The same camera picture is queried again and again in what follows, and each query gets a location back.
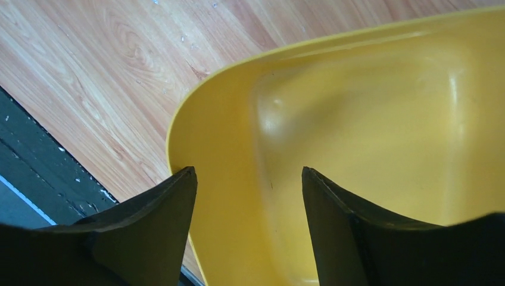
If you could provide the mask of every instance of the wooden table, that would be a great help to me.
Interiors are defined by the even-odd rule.
[[[210,73],[279,46],[505,0],[0,0],[0,85],[120,201]],[[186,265],[198,266],[186,246]]]

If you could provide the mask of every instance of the yellow container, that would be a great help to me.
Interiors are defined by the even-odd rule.
[[[207,285],[317,285],[310,166],[382,207],[448,225],[505,210],[505,9],[298,43],[203,81],[167,140],[195,166],[190,238]]]

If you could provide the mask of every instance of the wooden tabletop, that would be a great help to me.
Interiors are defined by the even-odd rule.
[[[0,0],[0,85],[116,198],[161,182],[174,111],[279,46],[505,0]],[[186,246],[186,265],[198,266]]]

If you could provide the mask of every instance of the blue line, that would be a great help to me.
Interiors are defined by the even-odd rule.
[[[28,206],[30,206],[36,213],[42,216],[50,225],[56,225],[54,220],[52,220],[47,214],[45,214],[38,206],[36,206],[32,201],[23,195],[18,189],[15,188],[8,180],[6,180],[2,175],[0,175],[0,182],[4,183],[7,188],[11,189],[20,199],[22,199]]]

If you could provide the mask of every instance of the wood grain pattern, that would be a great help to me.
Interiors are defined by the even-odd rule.
[[[167,177],[172,115],[219,68],[320,36],[498,4],[0,0],[0,85],[123,201]],[[188,245],[184,264],[199,276]]]

